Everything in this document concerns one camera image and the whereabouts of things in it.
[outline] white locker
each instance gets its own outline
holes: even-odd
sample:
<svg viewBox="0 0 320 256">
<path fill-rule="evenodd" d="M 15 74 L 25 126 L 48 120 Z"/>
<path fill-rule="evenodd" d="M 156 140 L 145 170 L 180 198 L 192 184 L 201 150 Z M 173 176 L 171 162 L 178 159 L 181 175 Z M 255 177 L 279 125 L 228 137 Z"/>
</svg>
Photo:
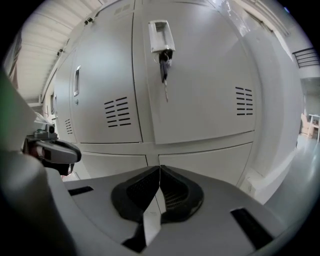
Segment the white locker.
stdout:
<svg viewBox="0 0 320 256">
<path fill-rule="evenodd" d="M 70 74 L 74 57 L 75 51 L 65 59 L 60 68 L 56 71 L 54 81 L 55 117 L 59 139 L 71 143 L 76 143 L 69 103 Z"/>
<path fill-rule="evenodd" d="M 185 169 L 236 185 L 243 173 L 252 143 L 197 153 L 159 155 L 160 165 Z"/>
<path fill-rule="evenodd" d="M 148 166 L 145 155 L 82 152 L 81 160 L 91 178 L 117 175 Z"/>
<path fill-rule="evenodd" d="M 172 66 L 167 70 L 168 102 L 158 56 L 151 52 L 148 22 L 154 20 L 168 22 L 175 45 Z M 142 26 L 157 144 L 255 129 L 252 70 L 242 43 L 219 12 L 190 3 L 146 5 Z"/>
<path fill-rule="evenodd" d="M 80 143 L 142 141 L 133 79 L 132 22 L 132 13 L 110 20 L 78 45 L 70 100 Z"/>
<path fill-rule="evenodd" d="M 82 40 L 92 37 L 97 30 L 103 28 L 110 20 L 126 15 L 134 10 L 135 0 L 119 0 L 108 5 L 99 11 L 95 11 L 91 17 L 93 22 L 89 22 L 85 27 L 81 36 Z"/>
<path fill-rule="evenodd" d="M 77 47 L 77 44 L 81 38 L 84 31 L 85 24 L 80 22 L 70 33 L 69 39 L 67 40 L 66 46 L 60 57 L 60 63 L 63 63 L 69 54 Z"/>
</svg>

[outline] key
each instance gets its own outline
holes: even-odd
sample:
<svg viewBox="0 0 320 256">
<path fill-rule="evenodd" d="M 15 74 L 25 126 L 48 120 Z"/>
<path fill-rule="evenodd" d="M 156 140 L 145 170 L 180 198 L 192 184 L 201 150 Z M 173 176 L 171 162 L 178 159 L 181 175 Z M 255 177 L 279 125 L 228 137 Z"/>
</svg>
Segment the key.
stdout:
<svg viewBox="0 0 320 256">
<path fill-rule="evenodd" d="M 166 102 L 168 102 L 169 99 L 168 99 L 168 90 L 167 90 L 167 80 L 164 80 L 164 92 L 165 92 Z"/>
<path fill-rule="evenodd" d="M 160 60 L 161 82 L 164 83 L 168 76 L 167 64 L 164 60 Z"/>
<path fill-rule="evenodd" d="M 165 60 L 160 60 L 160 74 L 161 74 L 161 82 L 164 84 L 164 91 L 165 91 L 165 99 L 168 102 L 168 90 L 167 90 L 167 63 Z"/>
</svg>

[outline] gray plastic surface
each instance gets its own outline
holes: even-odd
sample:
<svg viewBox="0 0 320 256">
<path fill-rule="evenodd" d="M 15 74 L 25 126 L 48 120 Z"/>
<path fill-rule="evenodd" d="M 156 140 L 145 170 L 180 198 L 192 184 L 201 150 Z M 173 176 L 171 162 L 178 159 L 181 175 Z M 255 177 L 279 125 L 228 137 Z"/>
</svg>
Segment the gray plastic surface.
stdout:
<svg viewBox="0 0 320 256">
<path fill-rule="evenodd" d="M 111 192 L 116 185 L 149 170 L 145 167 L 118 175 L 101 178 L 65 182 L 66 189 L 76 189 L 86 186 L 92 191 L 74 195 L 76 205 L 103 233 L 118 243 L 134 236 L 138 224 L 122 218 L 111 201 Z"/>
<path fill-rule="evenodd" d="M 46 168 L 46 172 L 53 200 L 65 226 L 72 236 L 78 256 L 137 255 L 135 252 L 113 241 L 100 230 L 100 227 L 96 226 L 85 216 L 68 193 L 56 170 Z"/>
<path fill-rule="evenodd" d="M 163 224 L 143 254 L 243 256 L 253 253 L 255 248 L 230 214 L 238 208 L 246 208 L 273 237 L 284 231 L 271 212 L 237 187 L 187 170 L 170 168 L 196 182 L 204 192 L 204 201 L 187 221 Z"/>
</svg>

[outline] ventilation slot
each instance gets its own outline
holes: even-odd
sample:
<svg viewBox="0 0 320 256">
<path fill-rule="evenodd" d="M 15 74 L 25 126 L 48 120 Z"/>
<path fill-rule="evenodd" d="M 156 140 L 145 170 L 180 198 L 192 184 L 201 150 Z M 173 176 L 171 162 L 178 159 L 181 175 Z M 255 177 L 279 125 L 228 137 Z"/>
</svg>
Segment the ventilation slot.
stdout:
<svg viewBox="0 0 320 256">
<path fill-rule="evenodd" d="M 118 98 L 104 103 L 104 110 L 108 127 L 111 128 L 131 125 L 127 97 Z"/>
<path fill-rule="evenodd" d="M 124 12 L 124 11 L 128 10 L 129 8 L 130 8 L 130 4 L 126 4 L 125 6 L 116 9 L 114 12 L 114 15 L 117 15 L 121 12 Z"/>
<path fill-rule="evenodd" d="M 130 8 L 130 4 L 127 4 L 122 8 L 122 11 L 128 10 L 129 8 Z"/>
<path fill-rule="evenodd" d="M 119 13 L 121 13 L 122 7 L 118 8 L 115 10 L 114 15 L 117 15 Z"/>
<path fill-rule="evenodd" d="M 273 240 L 272 236 L 245 208 L 236 209 L 230 213 L 257 250 Z"/>
<path fill-rule="evenodd" d="M 72 130 L 72 126 L 71 126 L 71 121 L 70 121 L 70 119 L 65 120 L 65 121 L 64 121 L 64 124 L 65 124 L 65 128 L 66 128 L 66 133 L 67 133 L 67 134 L 74 134 L 74 133 L 73 133 L 73 130 Z"/>
<path fill-rule="evenodd" d="M 251 89 L 235 87 L 236 115 L 253 115 L 253 93 Z"/>
<path fill-rule="evenodd" d="M 94 190 L 92 187 L 90 186 L 84 186 L 84 187 L 79 187 L 79 188 L 75 188 L 75 189 L 69 189 L 68 192 L 70 194 L 70 196 L 75 196 L 75 195 L 79 195 L 79 194 L 83 194 L 89 191 Z"/>
</svg>

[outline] air vent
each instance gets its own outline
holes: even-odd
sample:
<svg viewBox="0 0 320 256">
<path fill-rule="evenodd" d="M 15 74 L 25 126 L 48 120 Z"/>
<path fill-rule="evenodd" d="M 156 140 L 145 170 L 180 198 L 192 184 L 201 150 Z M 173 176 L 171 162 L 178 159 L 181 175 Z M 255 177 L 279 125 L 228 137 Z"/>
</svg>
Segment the air vent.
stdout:
<svg viewBox="0 0 320 256">
<path fill-rule="evenodd" d="M 65 124 L 65 128 L 66 128 L 66 133 L 67 133 L 67 134 L 73 134 L 70 119 L 65 120 L 65 121 L 64 121 L 64 124 Z"/>
<path fill-rule="evenodd" d="M 118 8 L 118 9 L 116 9 L 116 10 L 115 10 L 115 12 L 114 12 L 114 15 L 119 14 L 119 13 L 121 12 L 121 10 L 122 10 L 122 7 L 120 7 L 120 8 Z"/>
<path fill-rule="evenodd" d="M 236 115 L 250 116 L 254 112 L 253 92 L 251 89 L 236 87 Z"/>
<path fill-rule="evenodd" d="M 127 97 L 104 103 L 108 127 L 131 125 Z"/>
<path fill-rule="evenodd" d="M 121 12 L 124 12 L 124 11 L 128 10 L 129 8 L 130 8 L 130 4 L 126 4 L 125 6 L 116 9 L 114 12 L 114 15 L 117 15 Z"/>
<path fill-rule="evenodd" d="M 122 8 L 122 11 L 128 10 L 129 8 L 130 8 L 130 4 L 127 4 Z"/>
</svg>

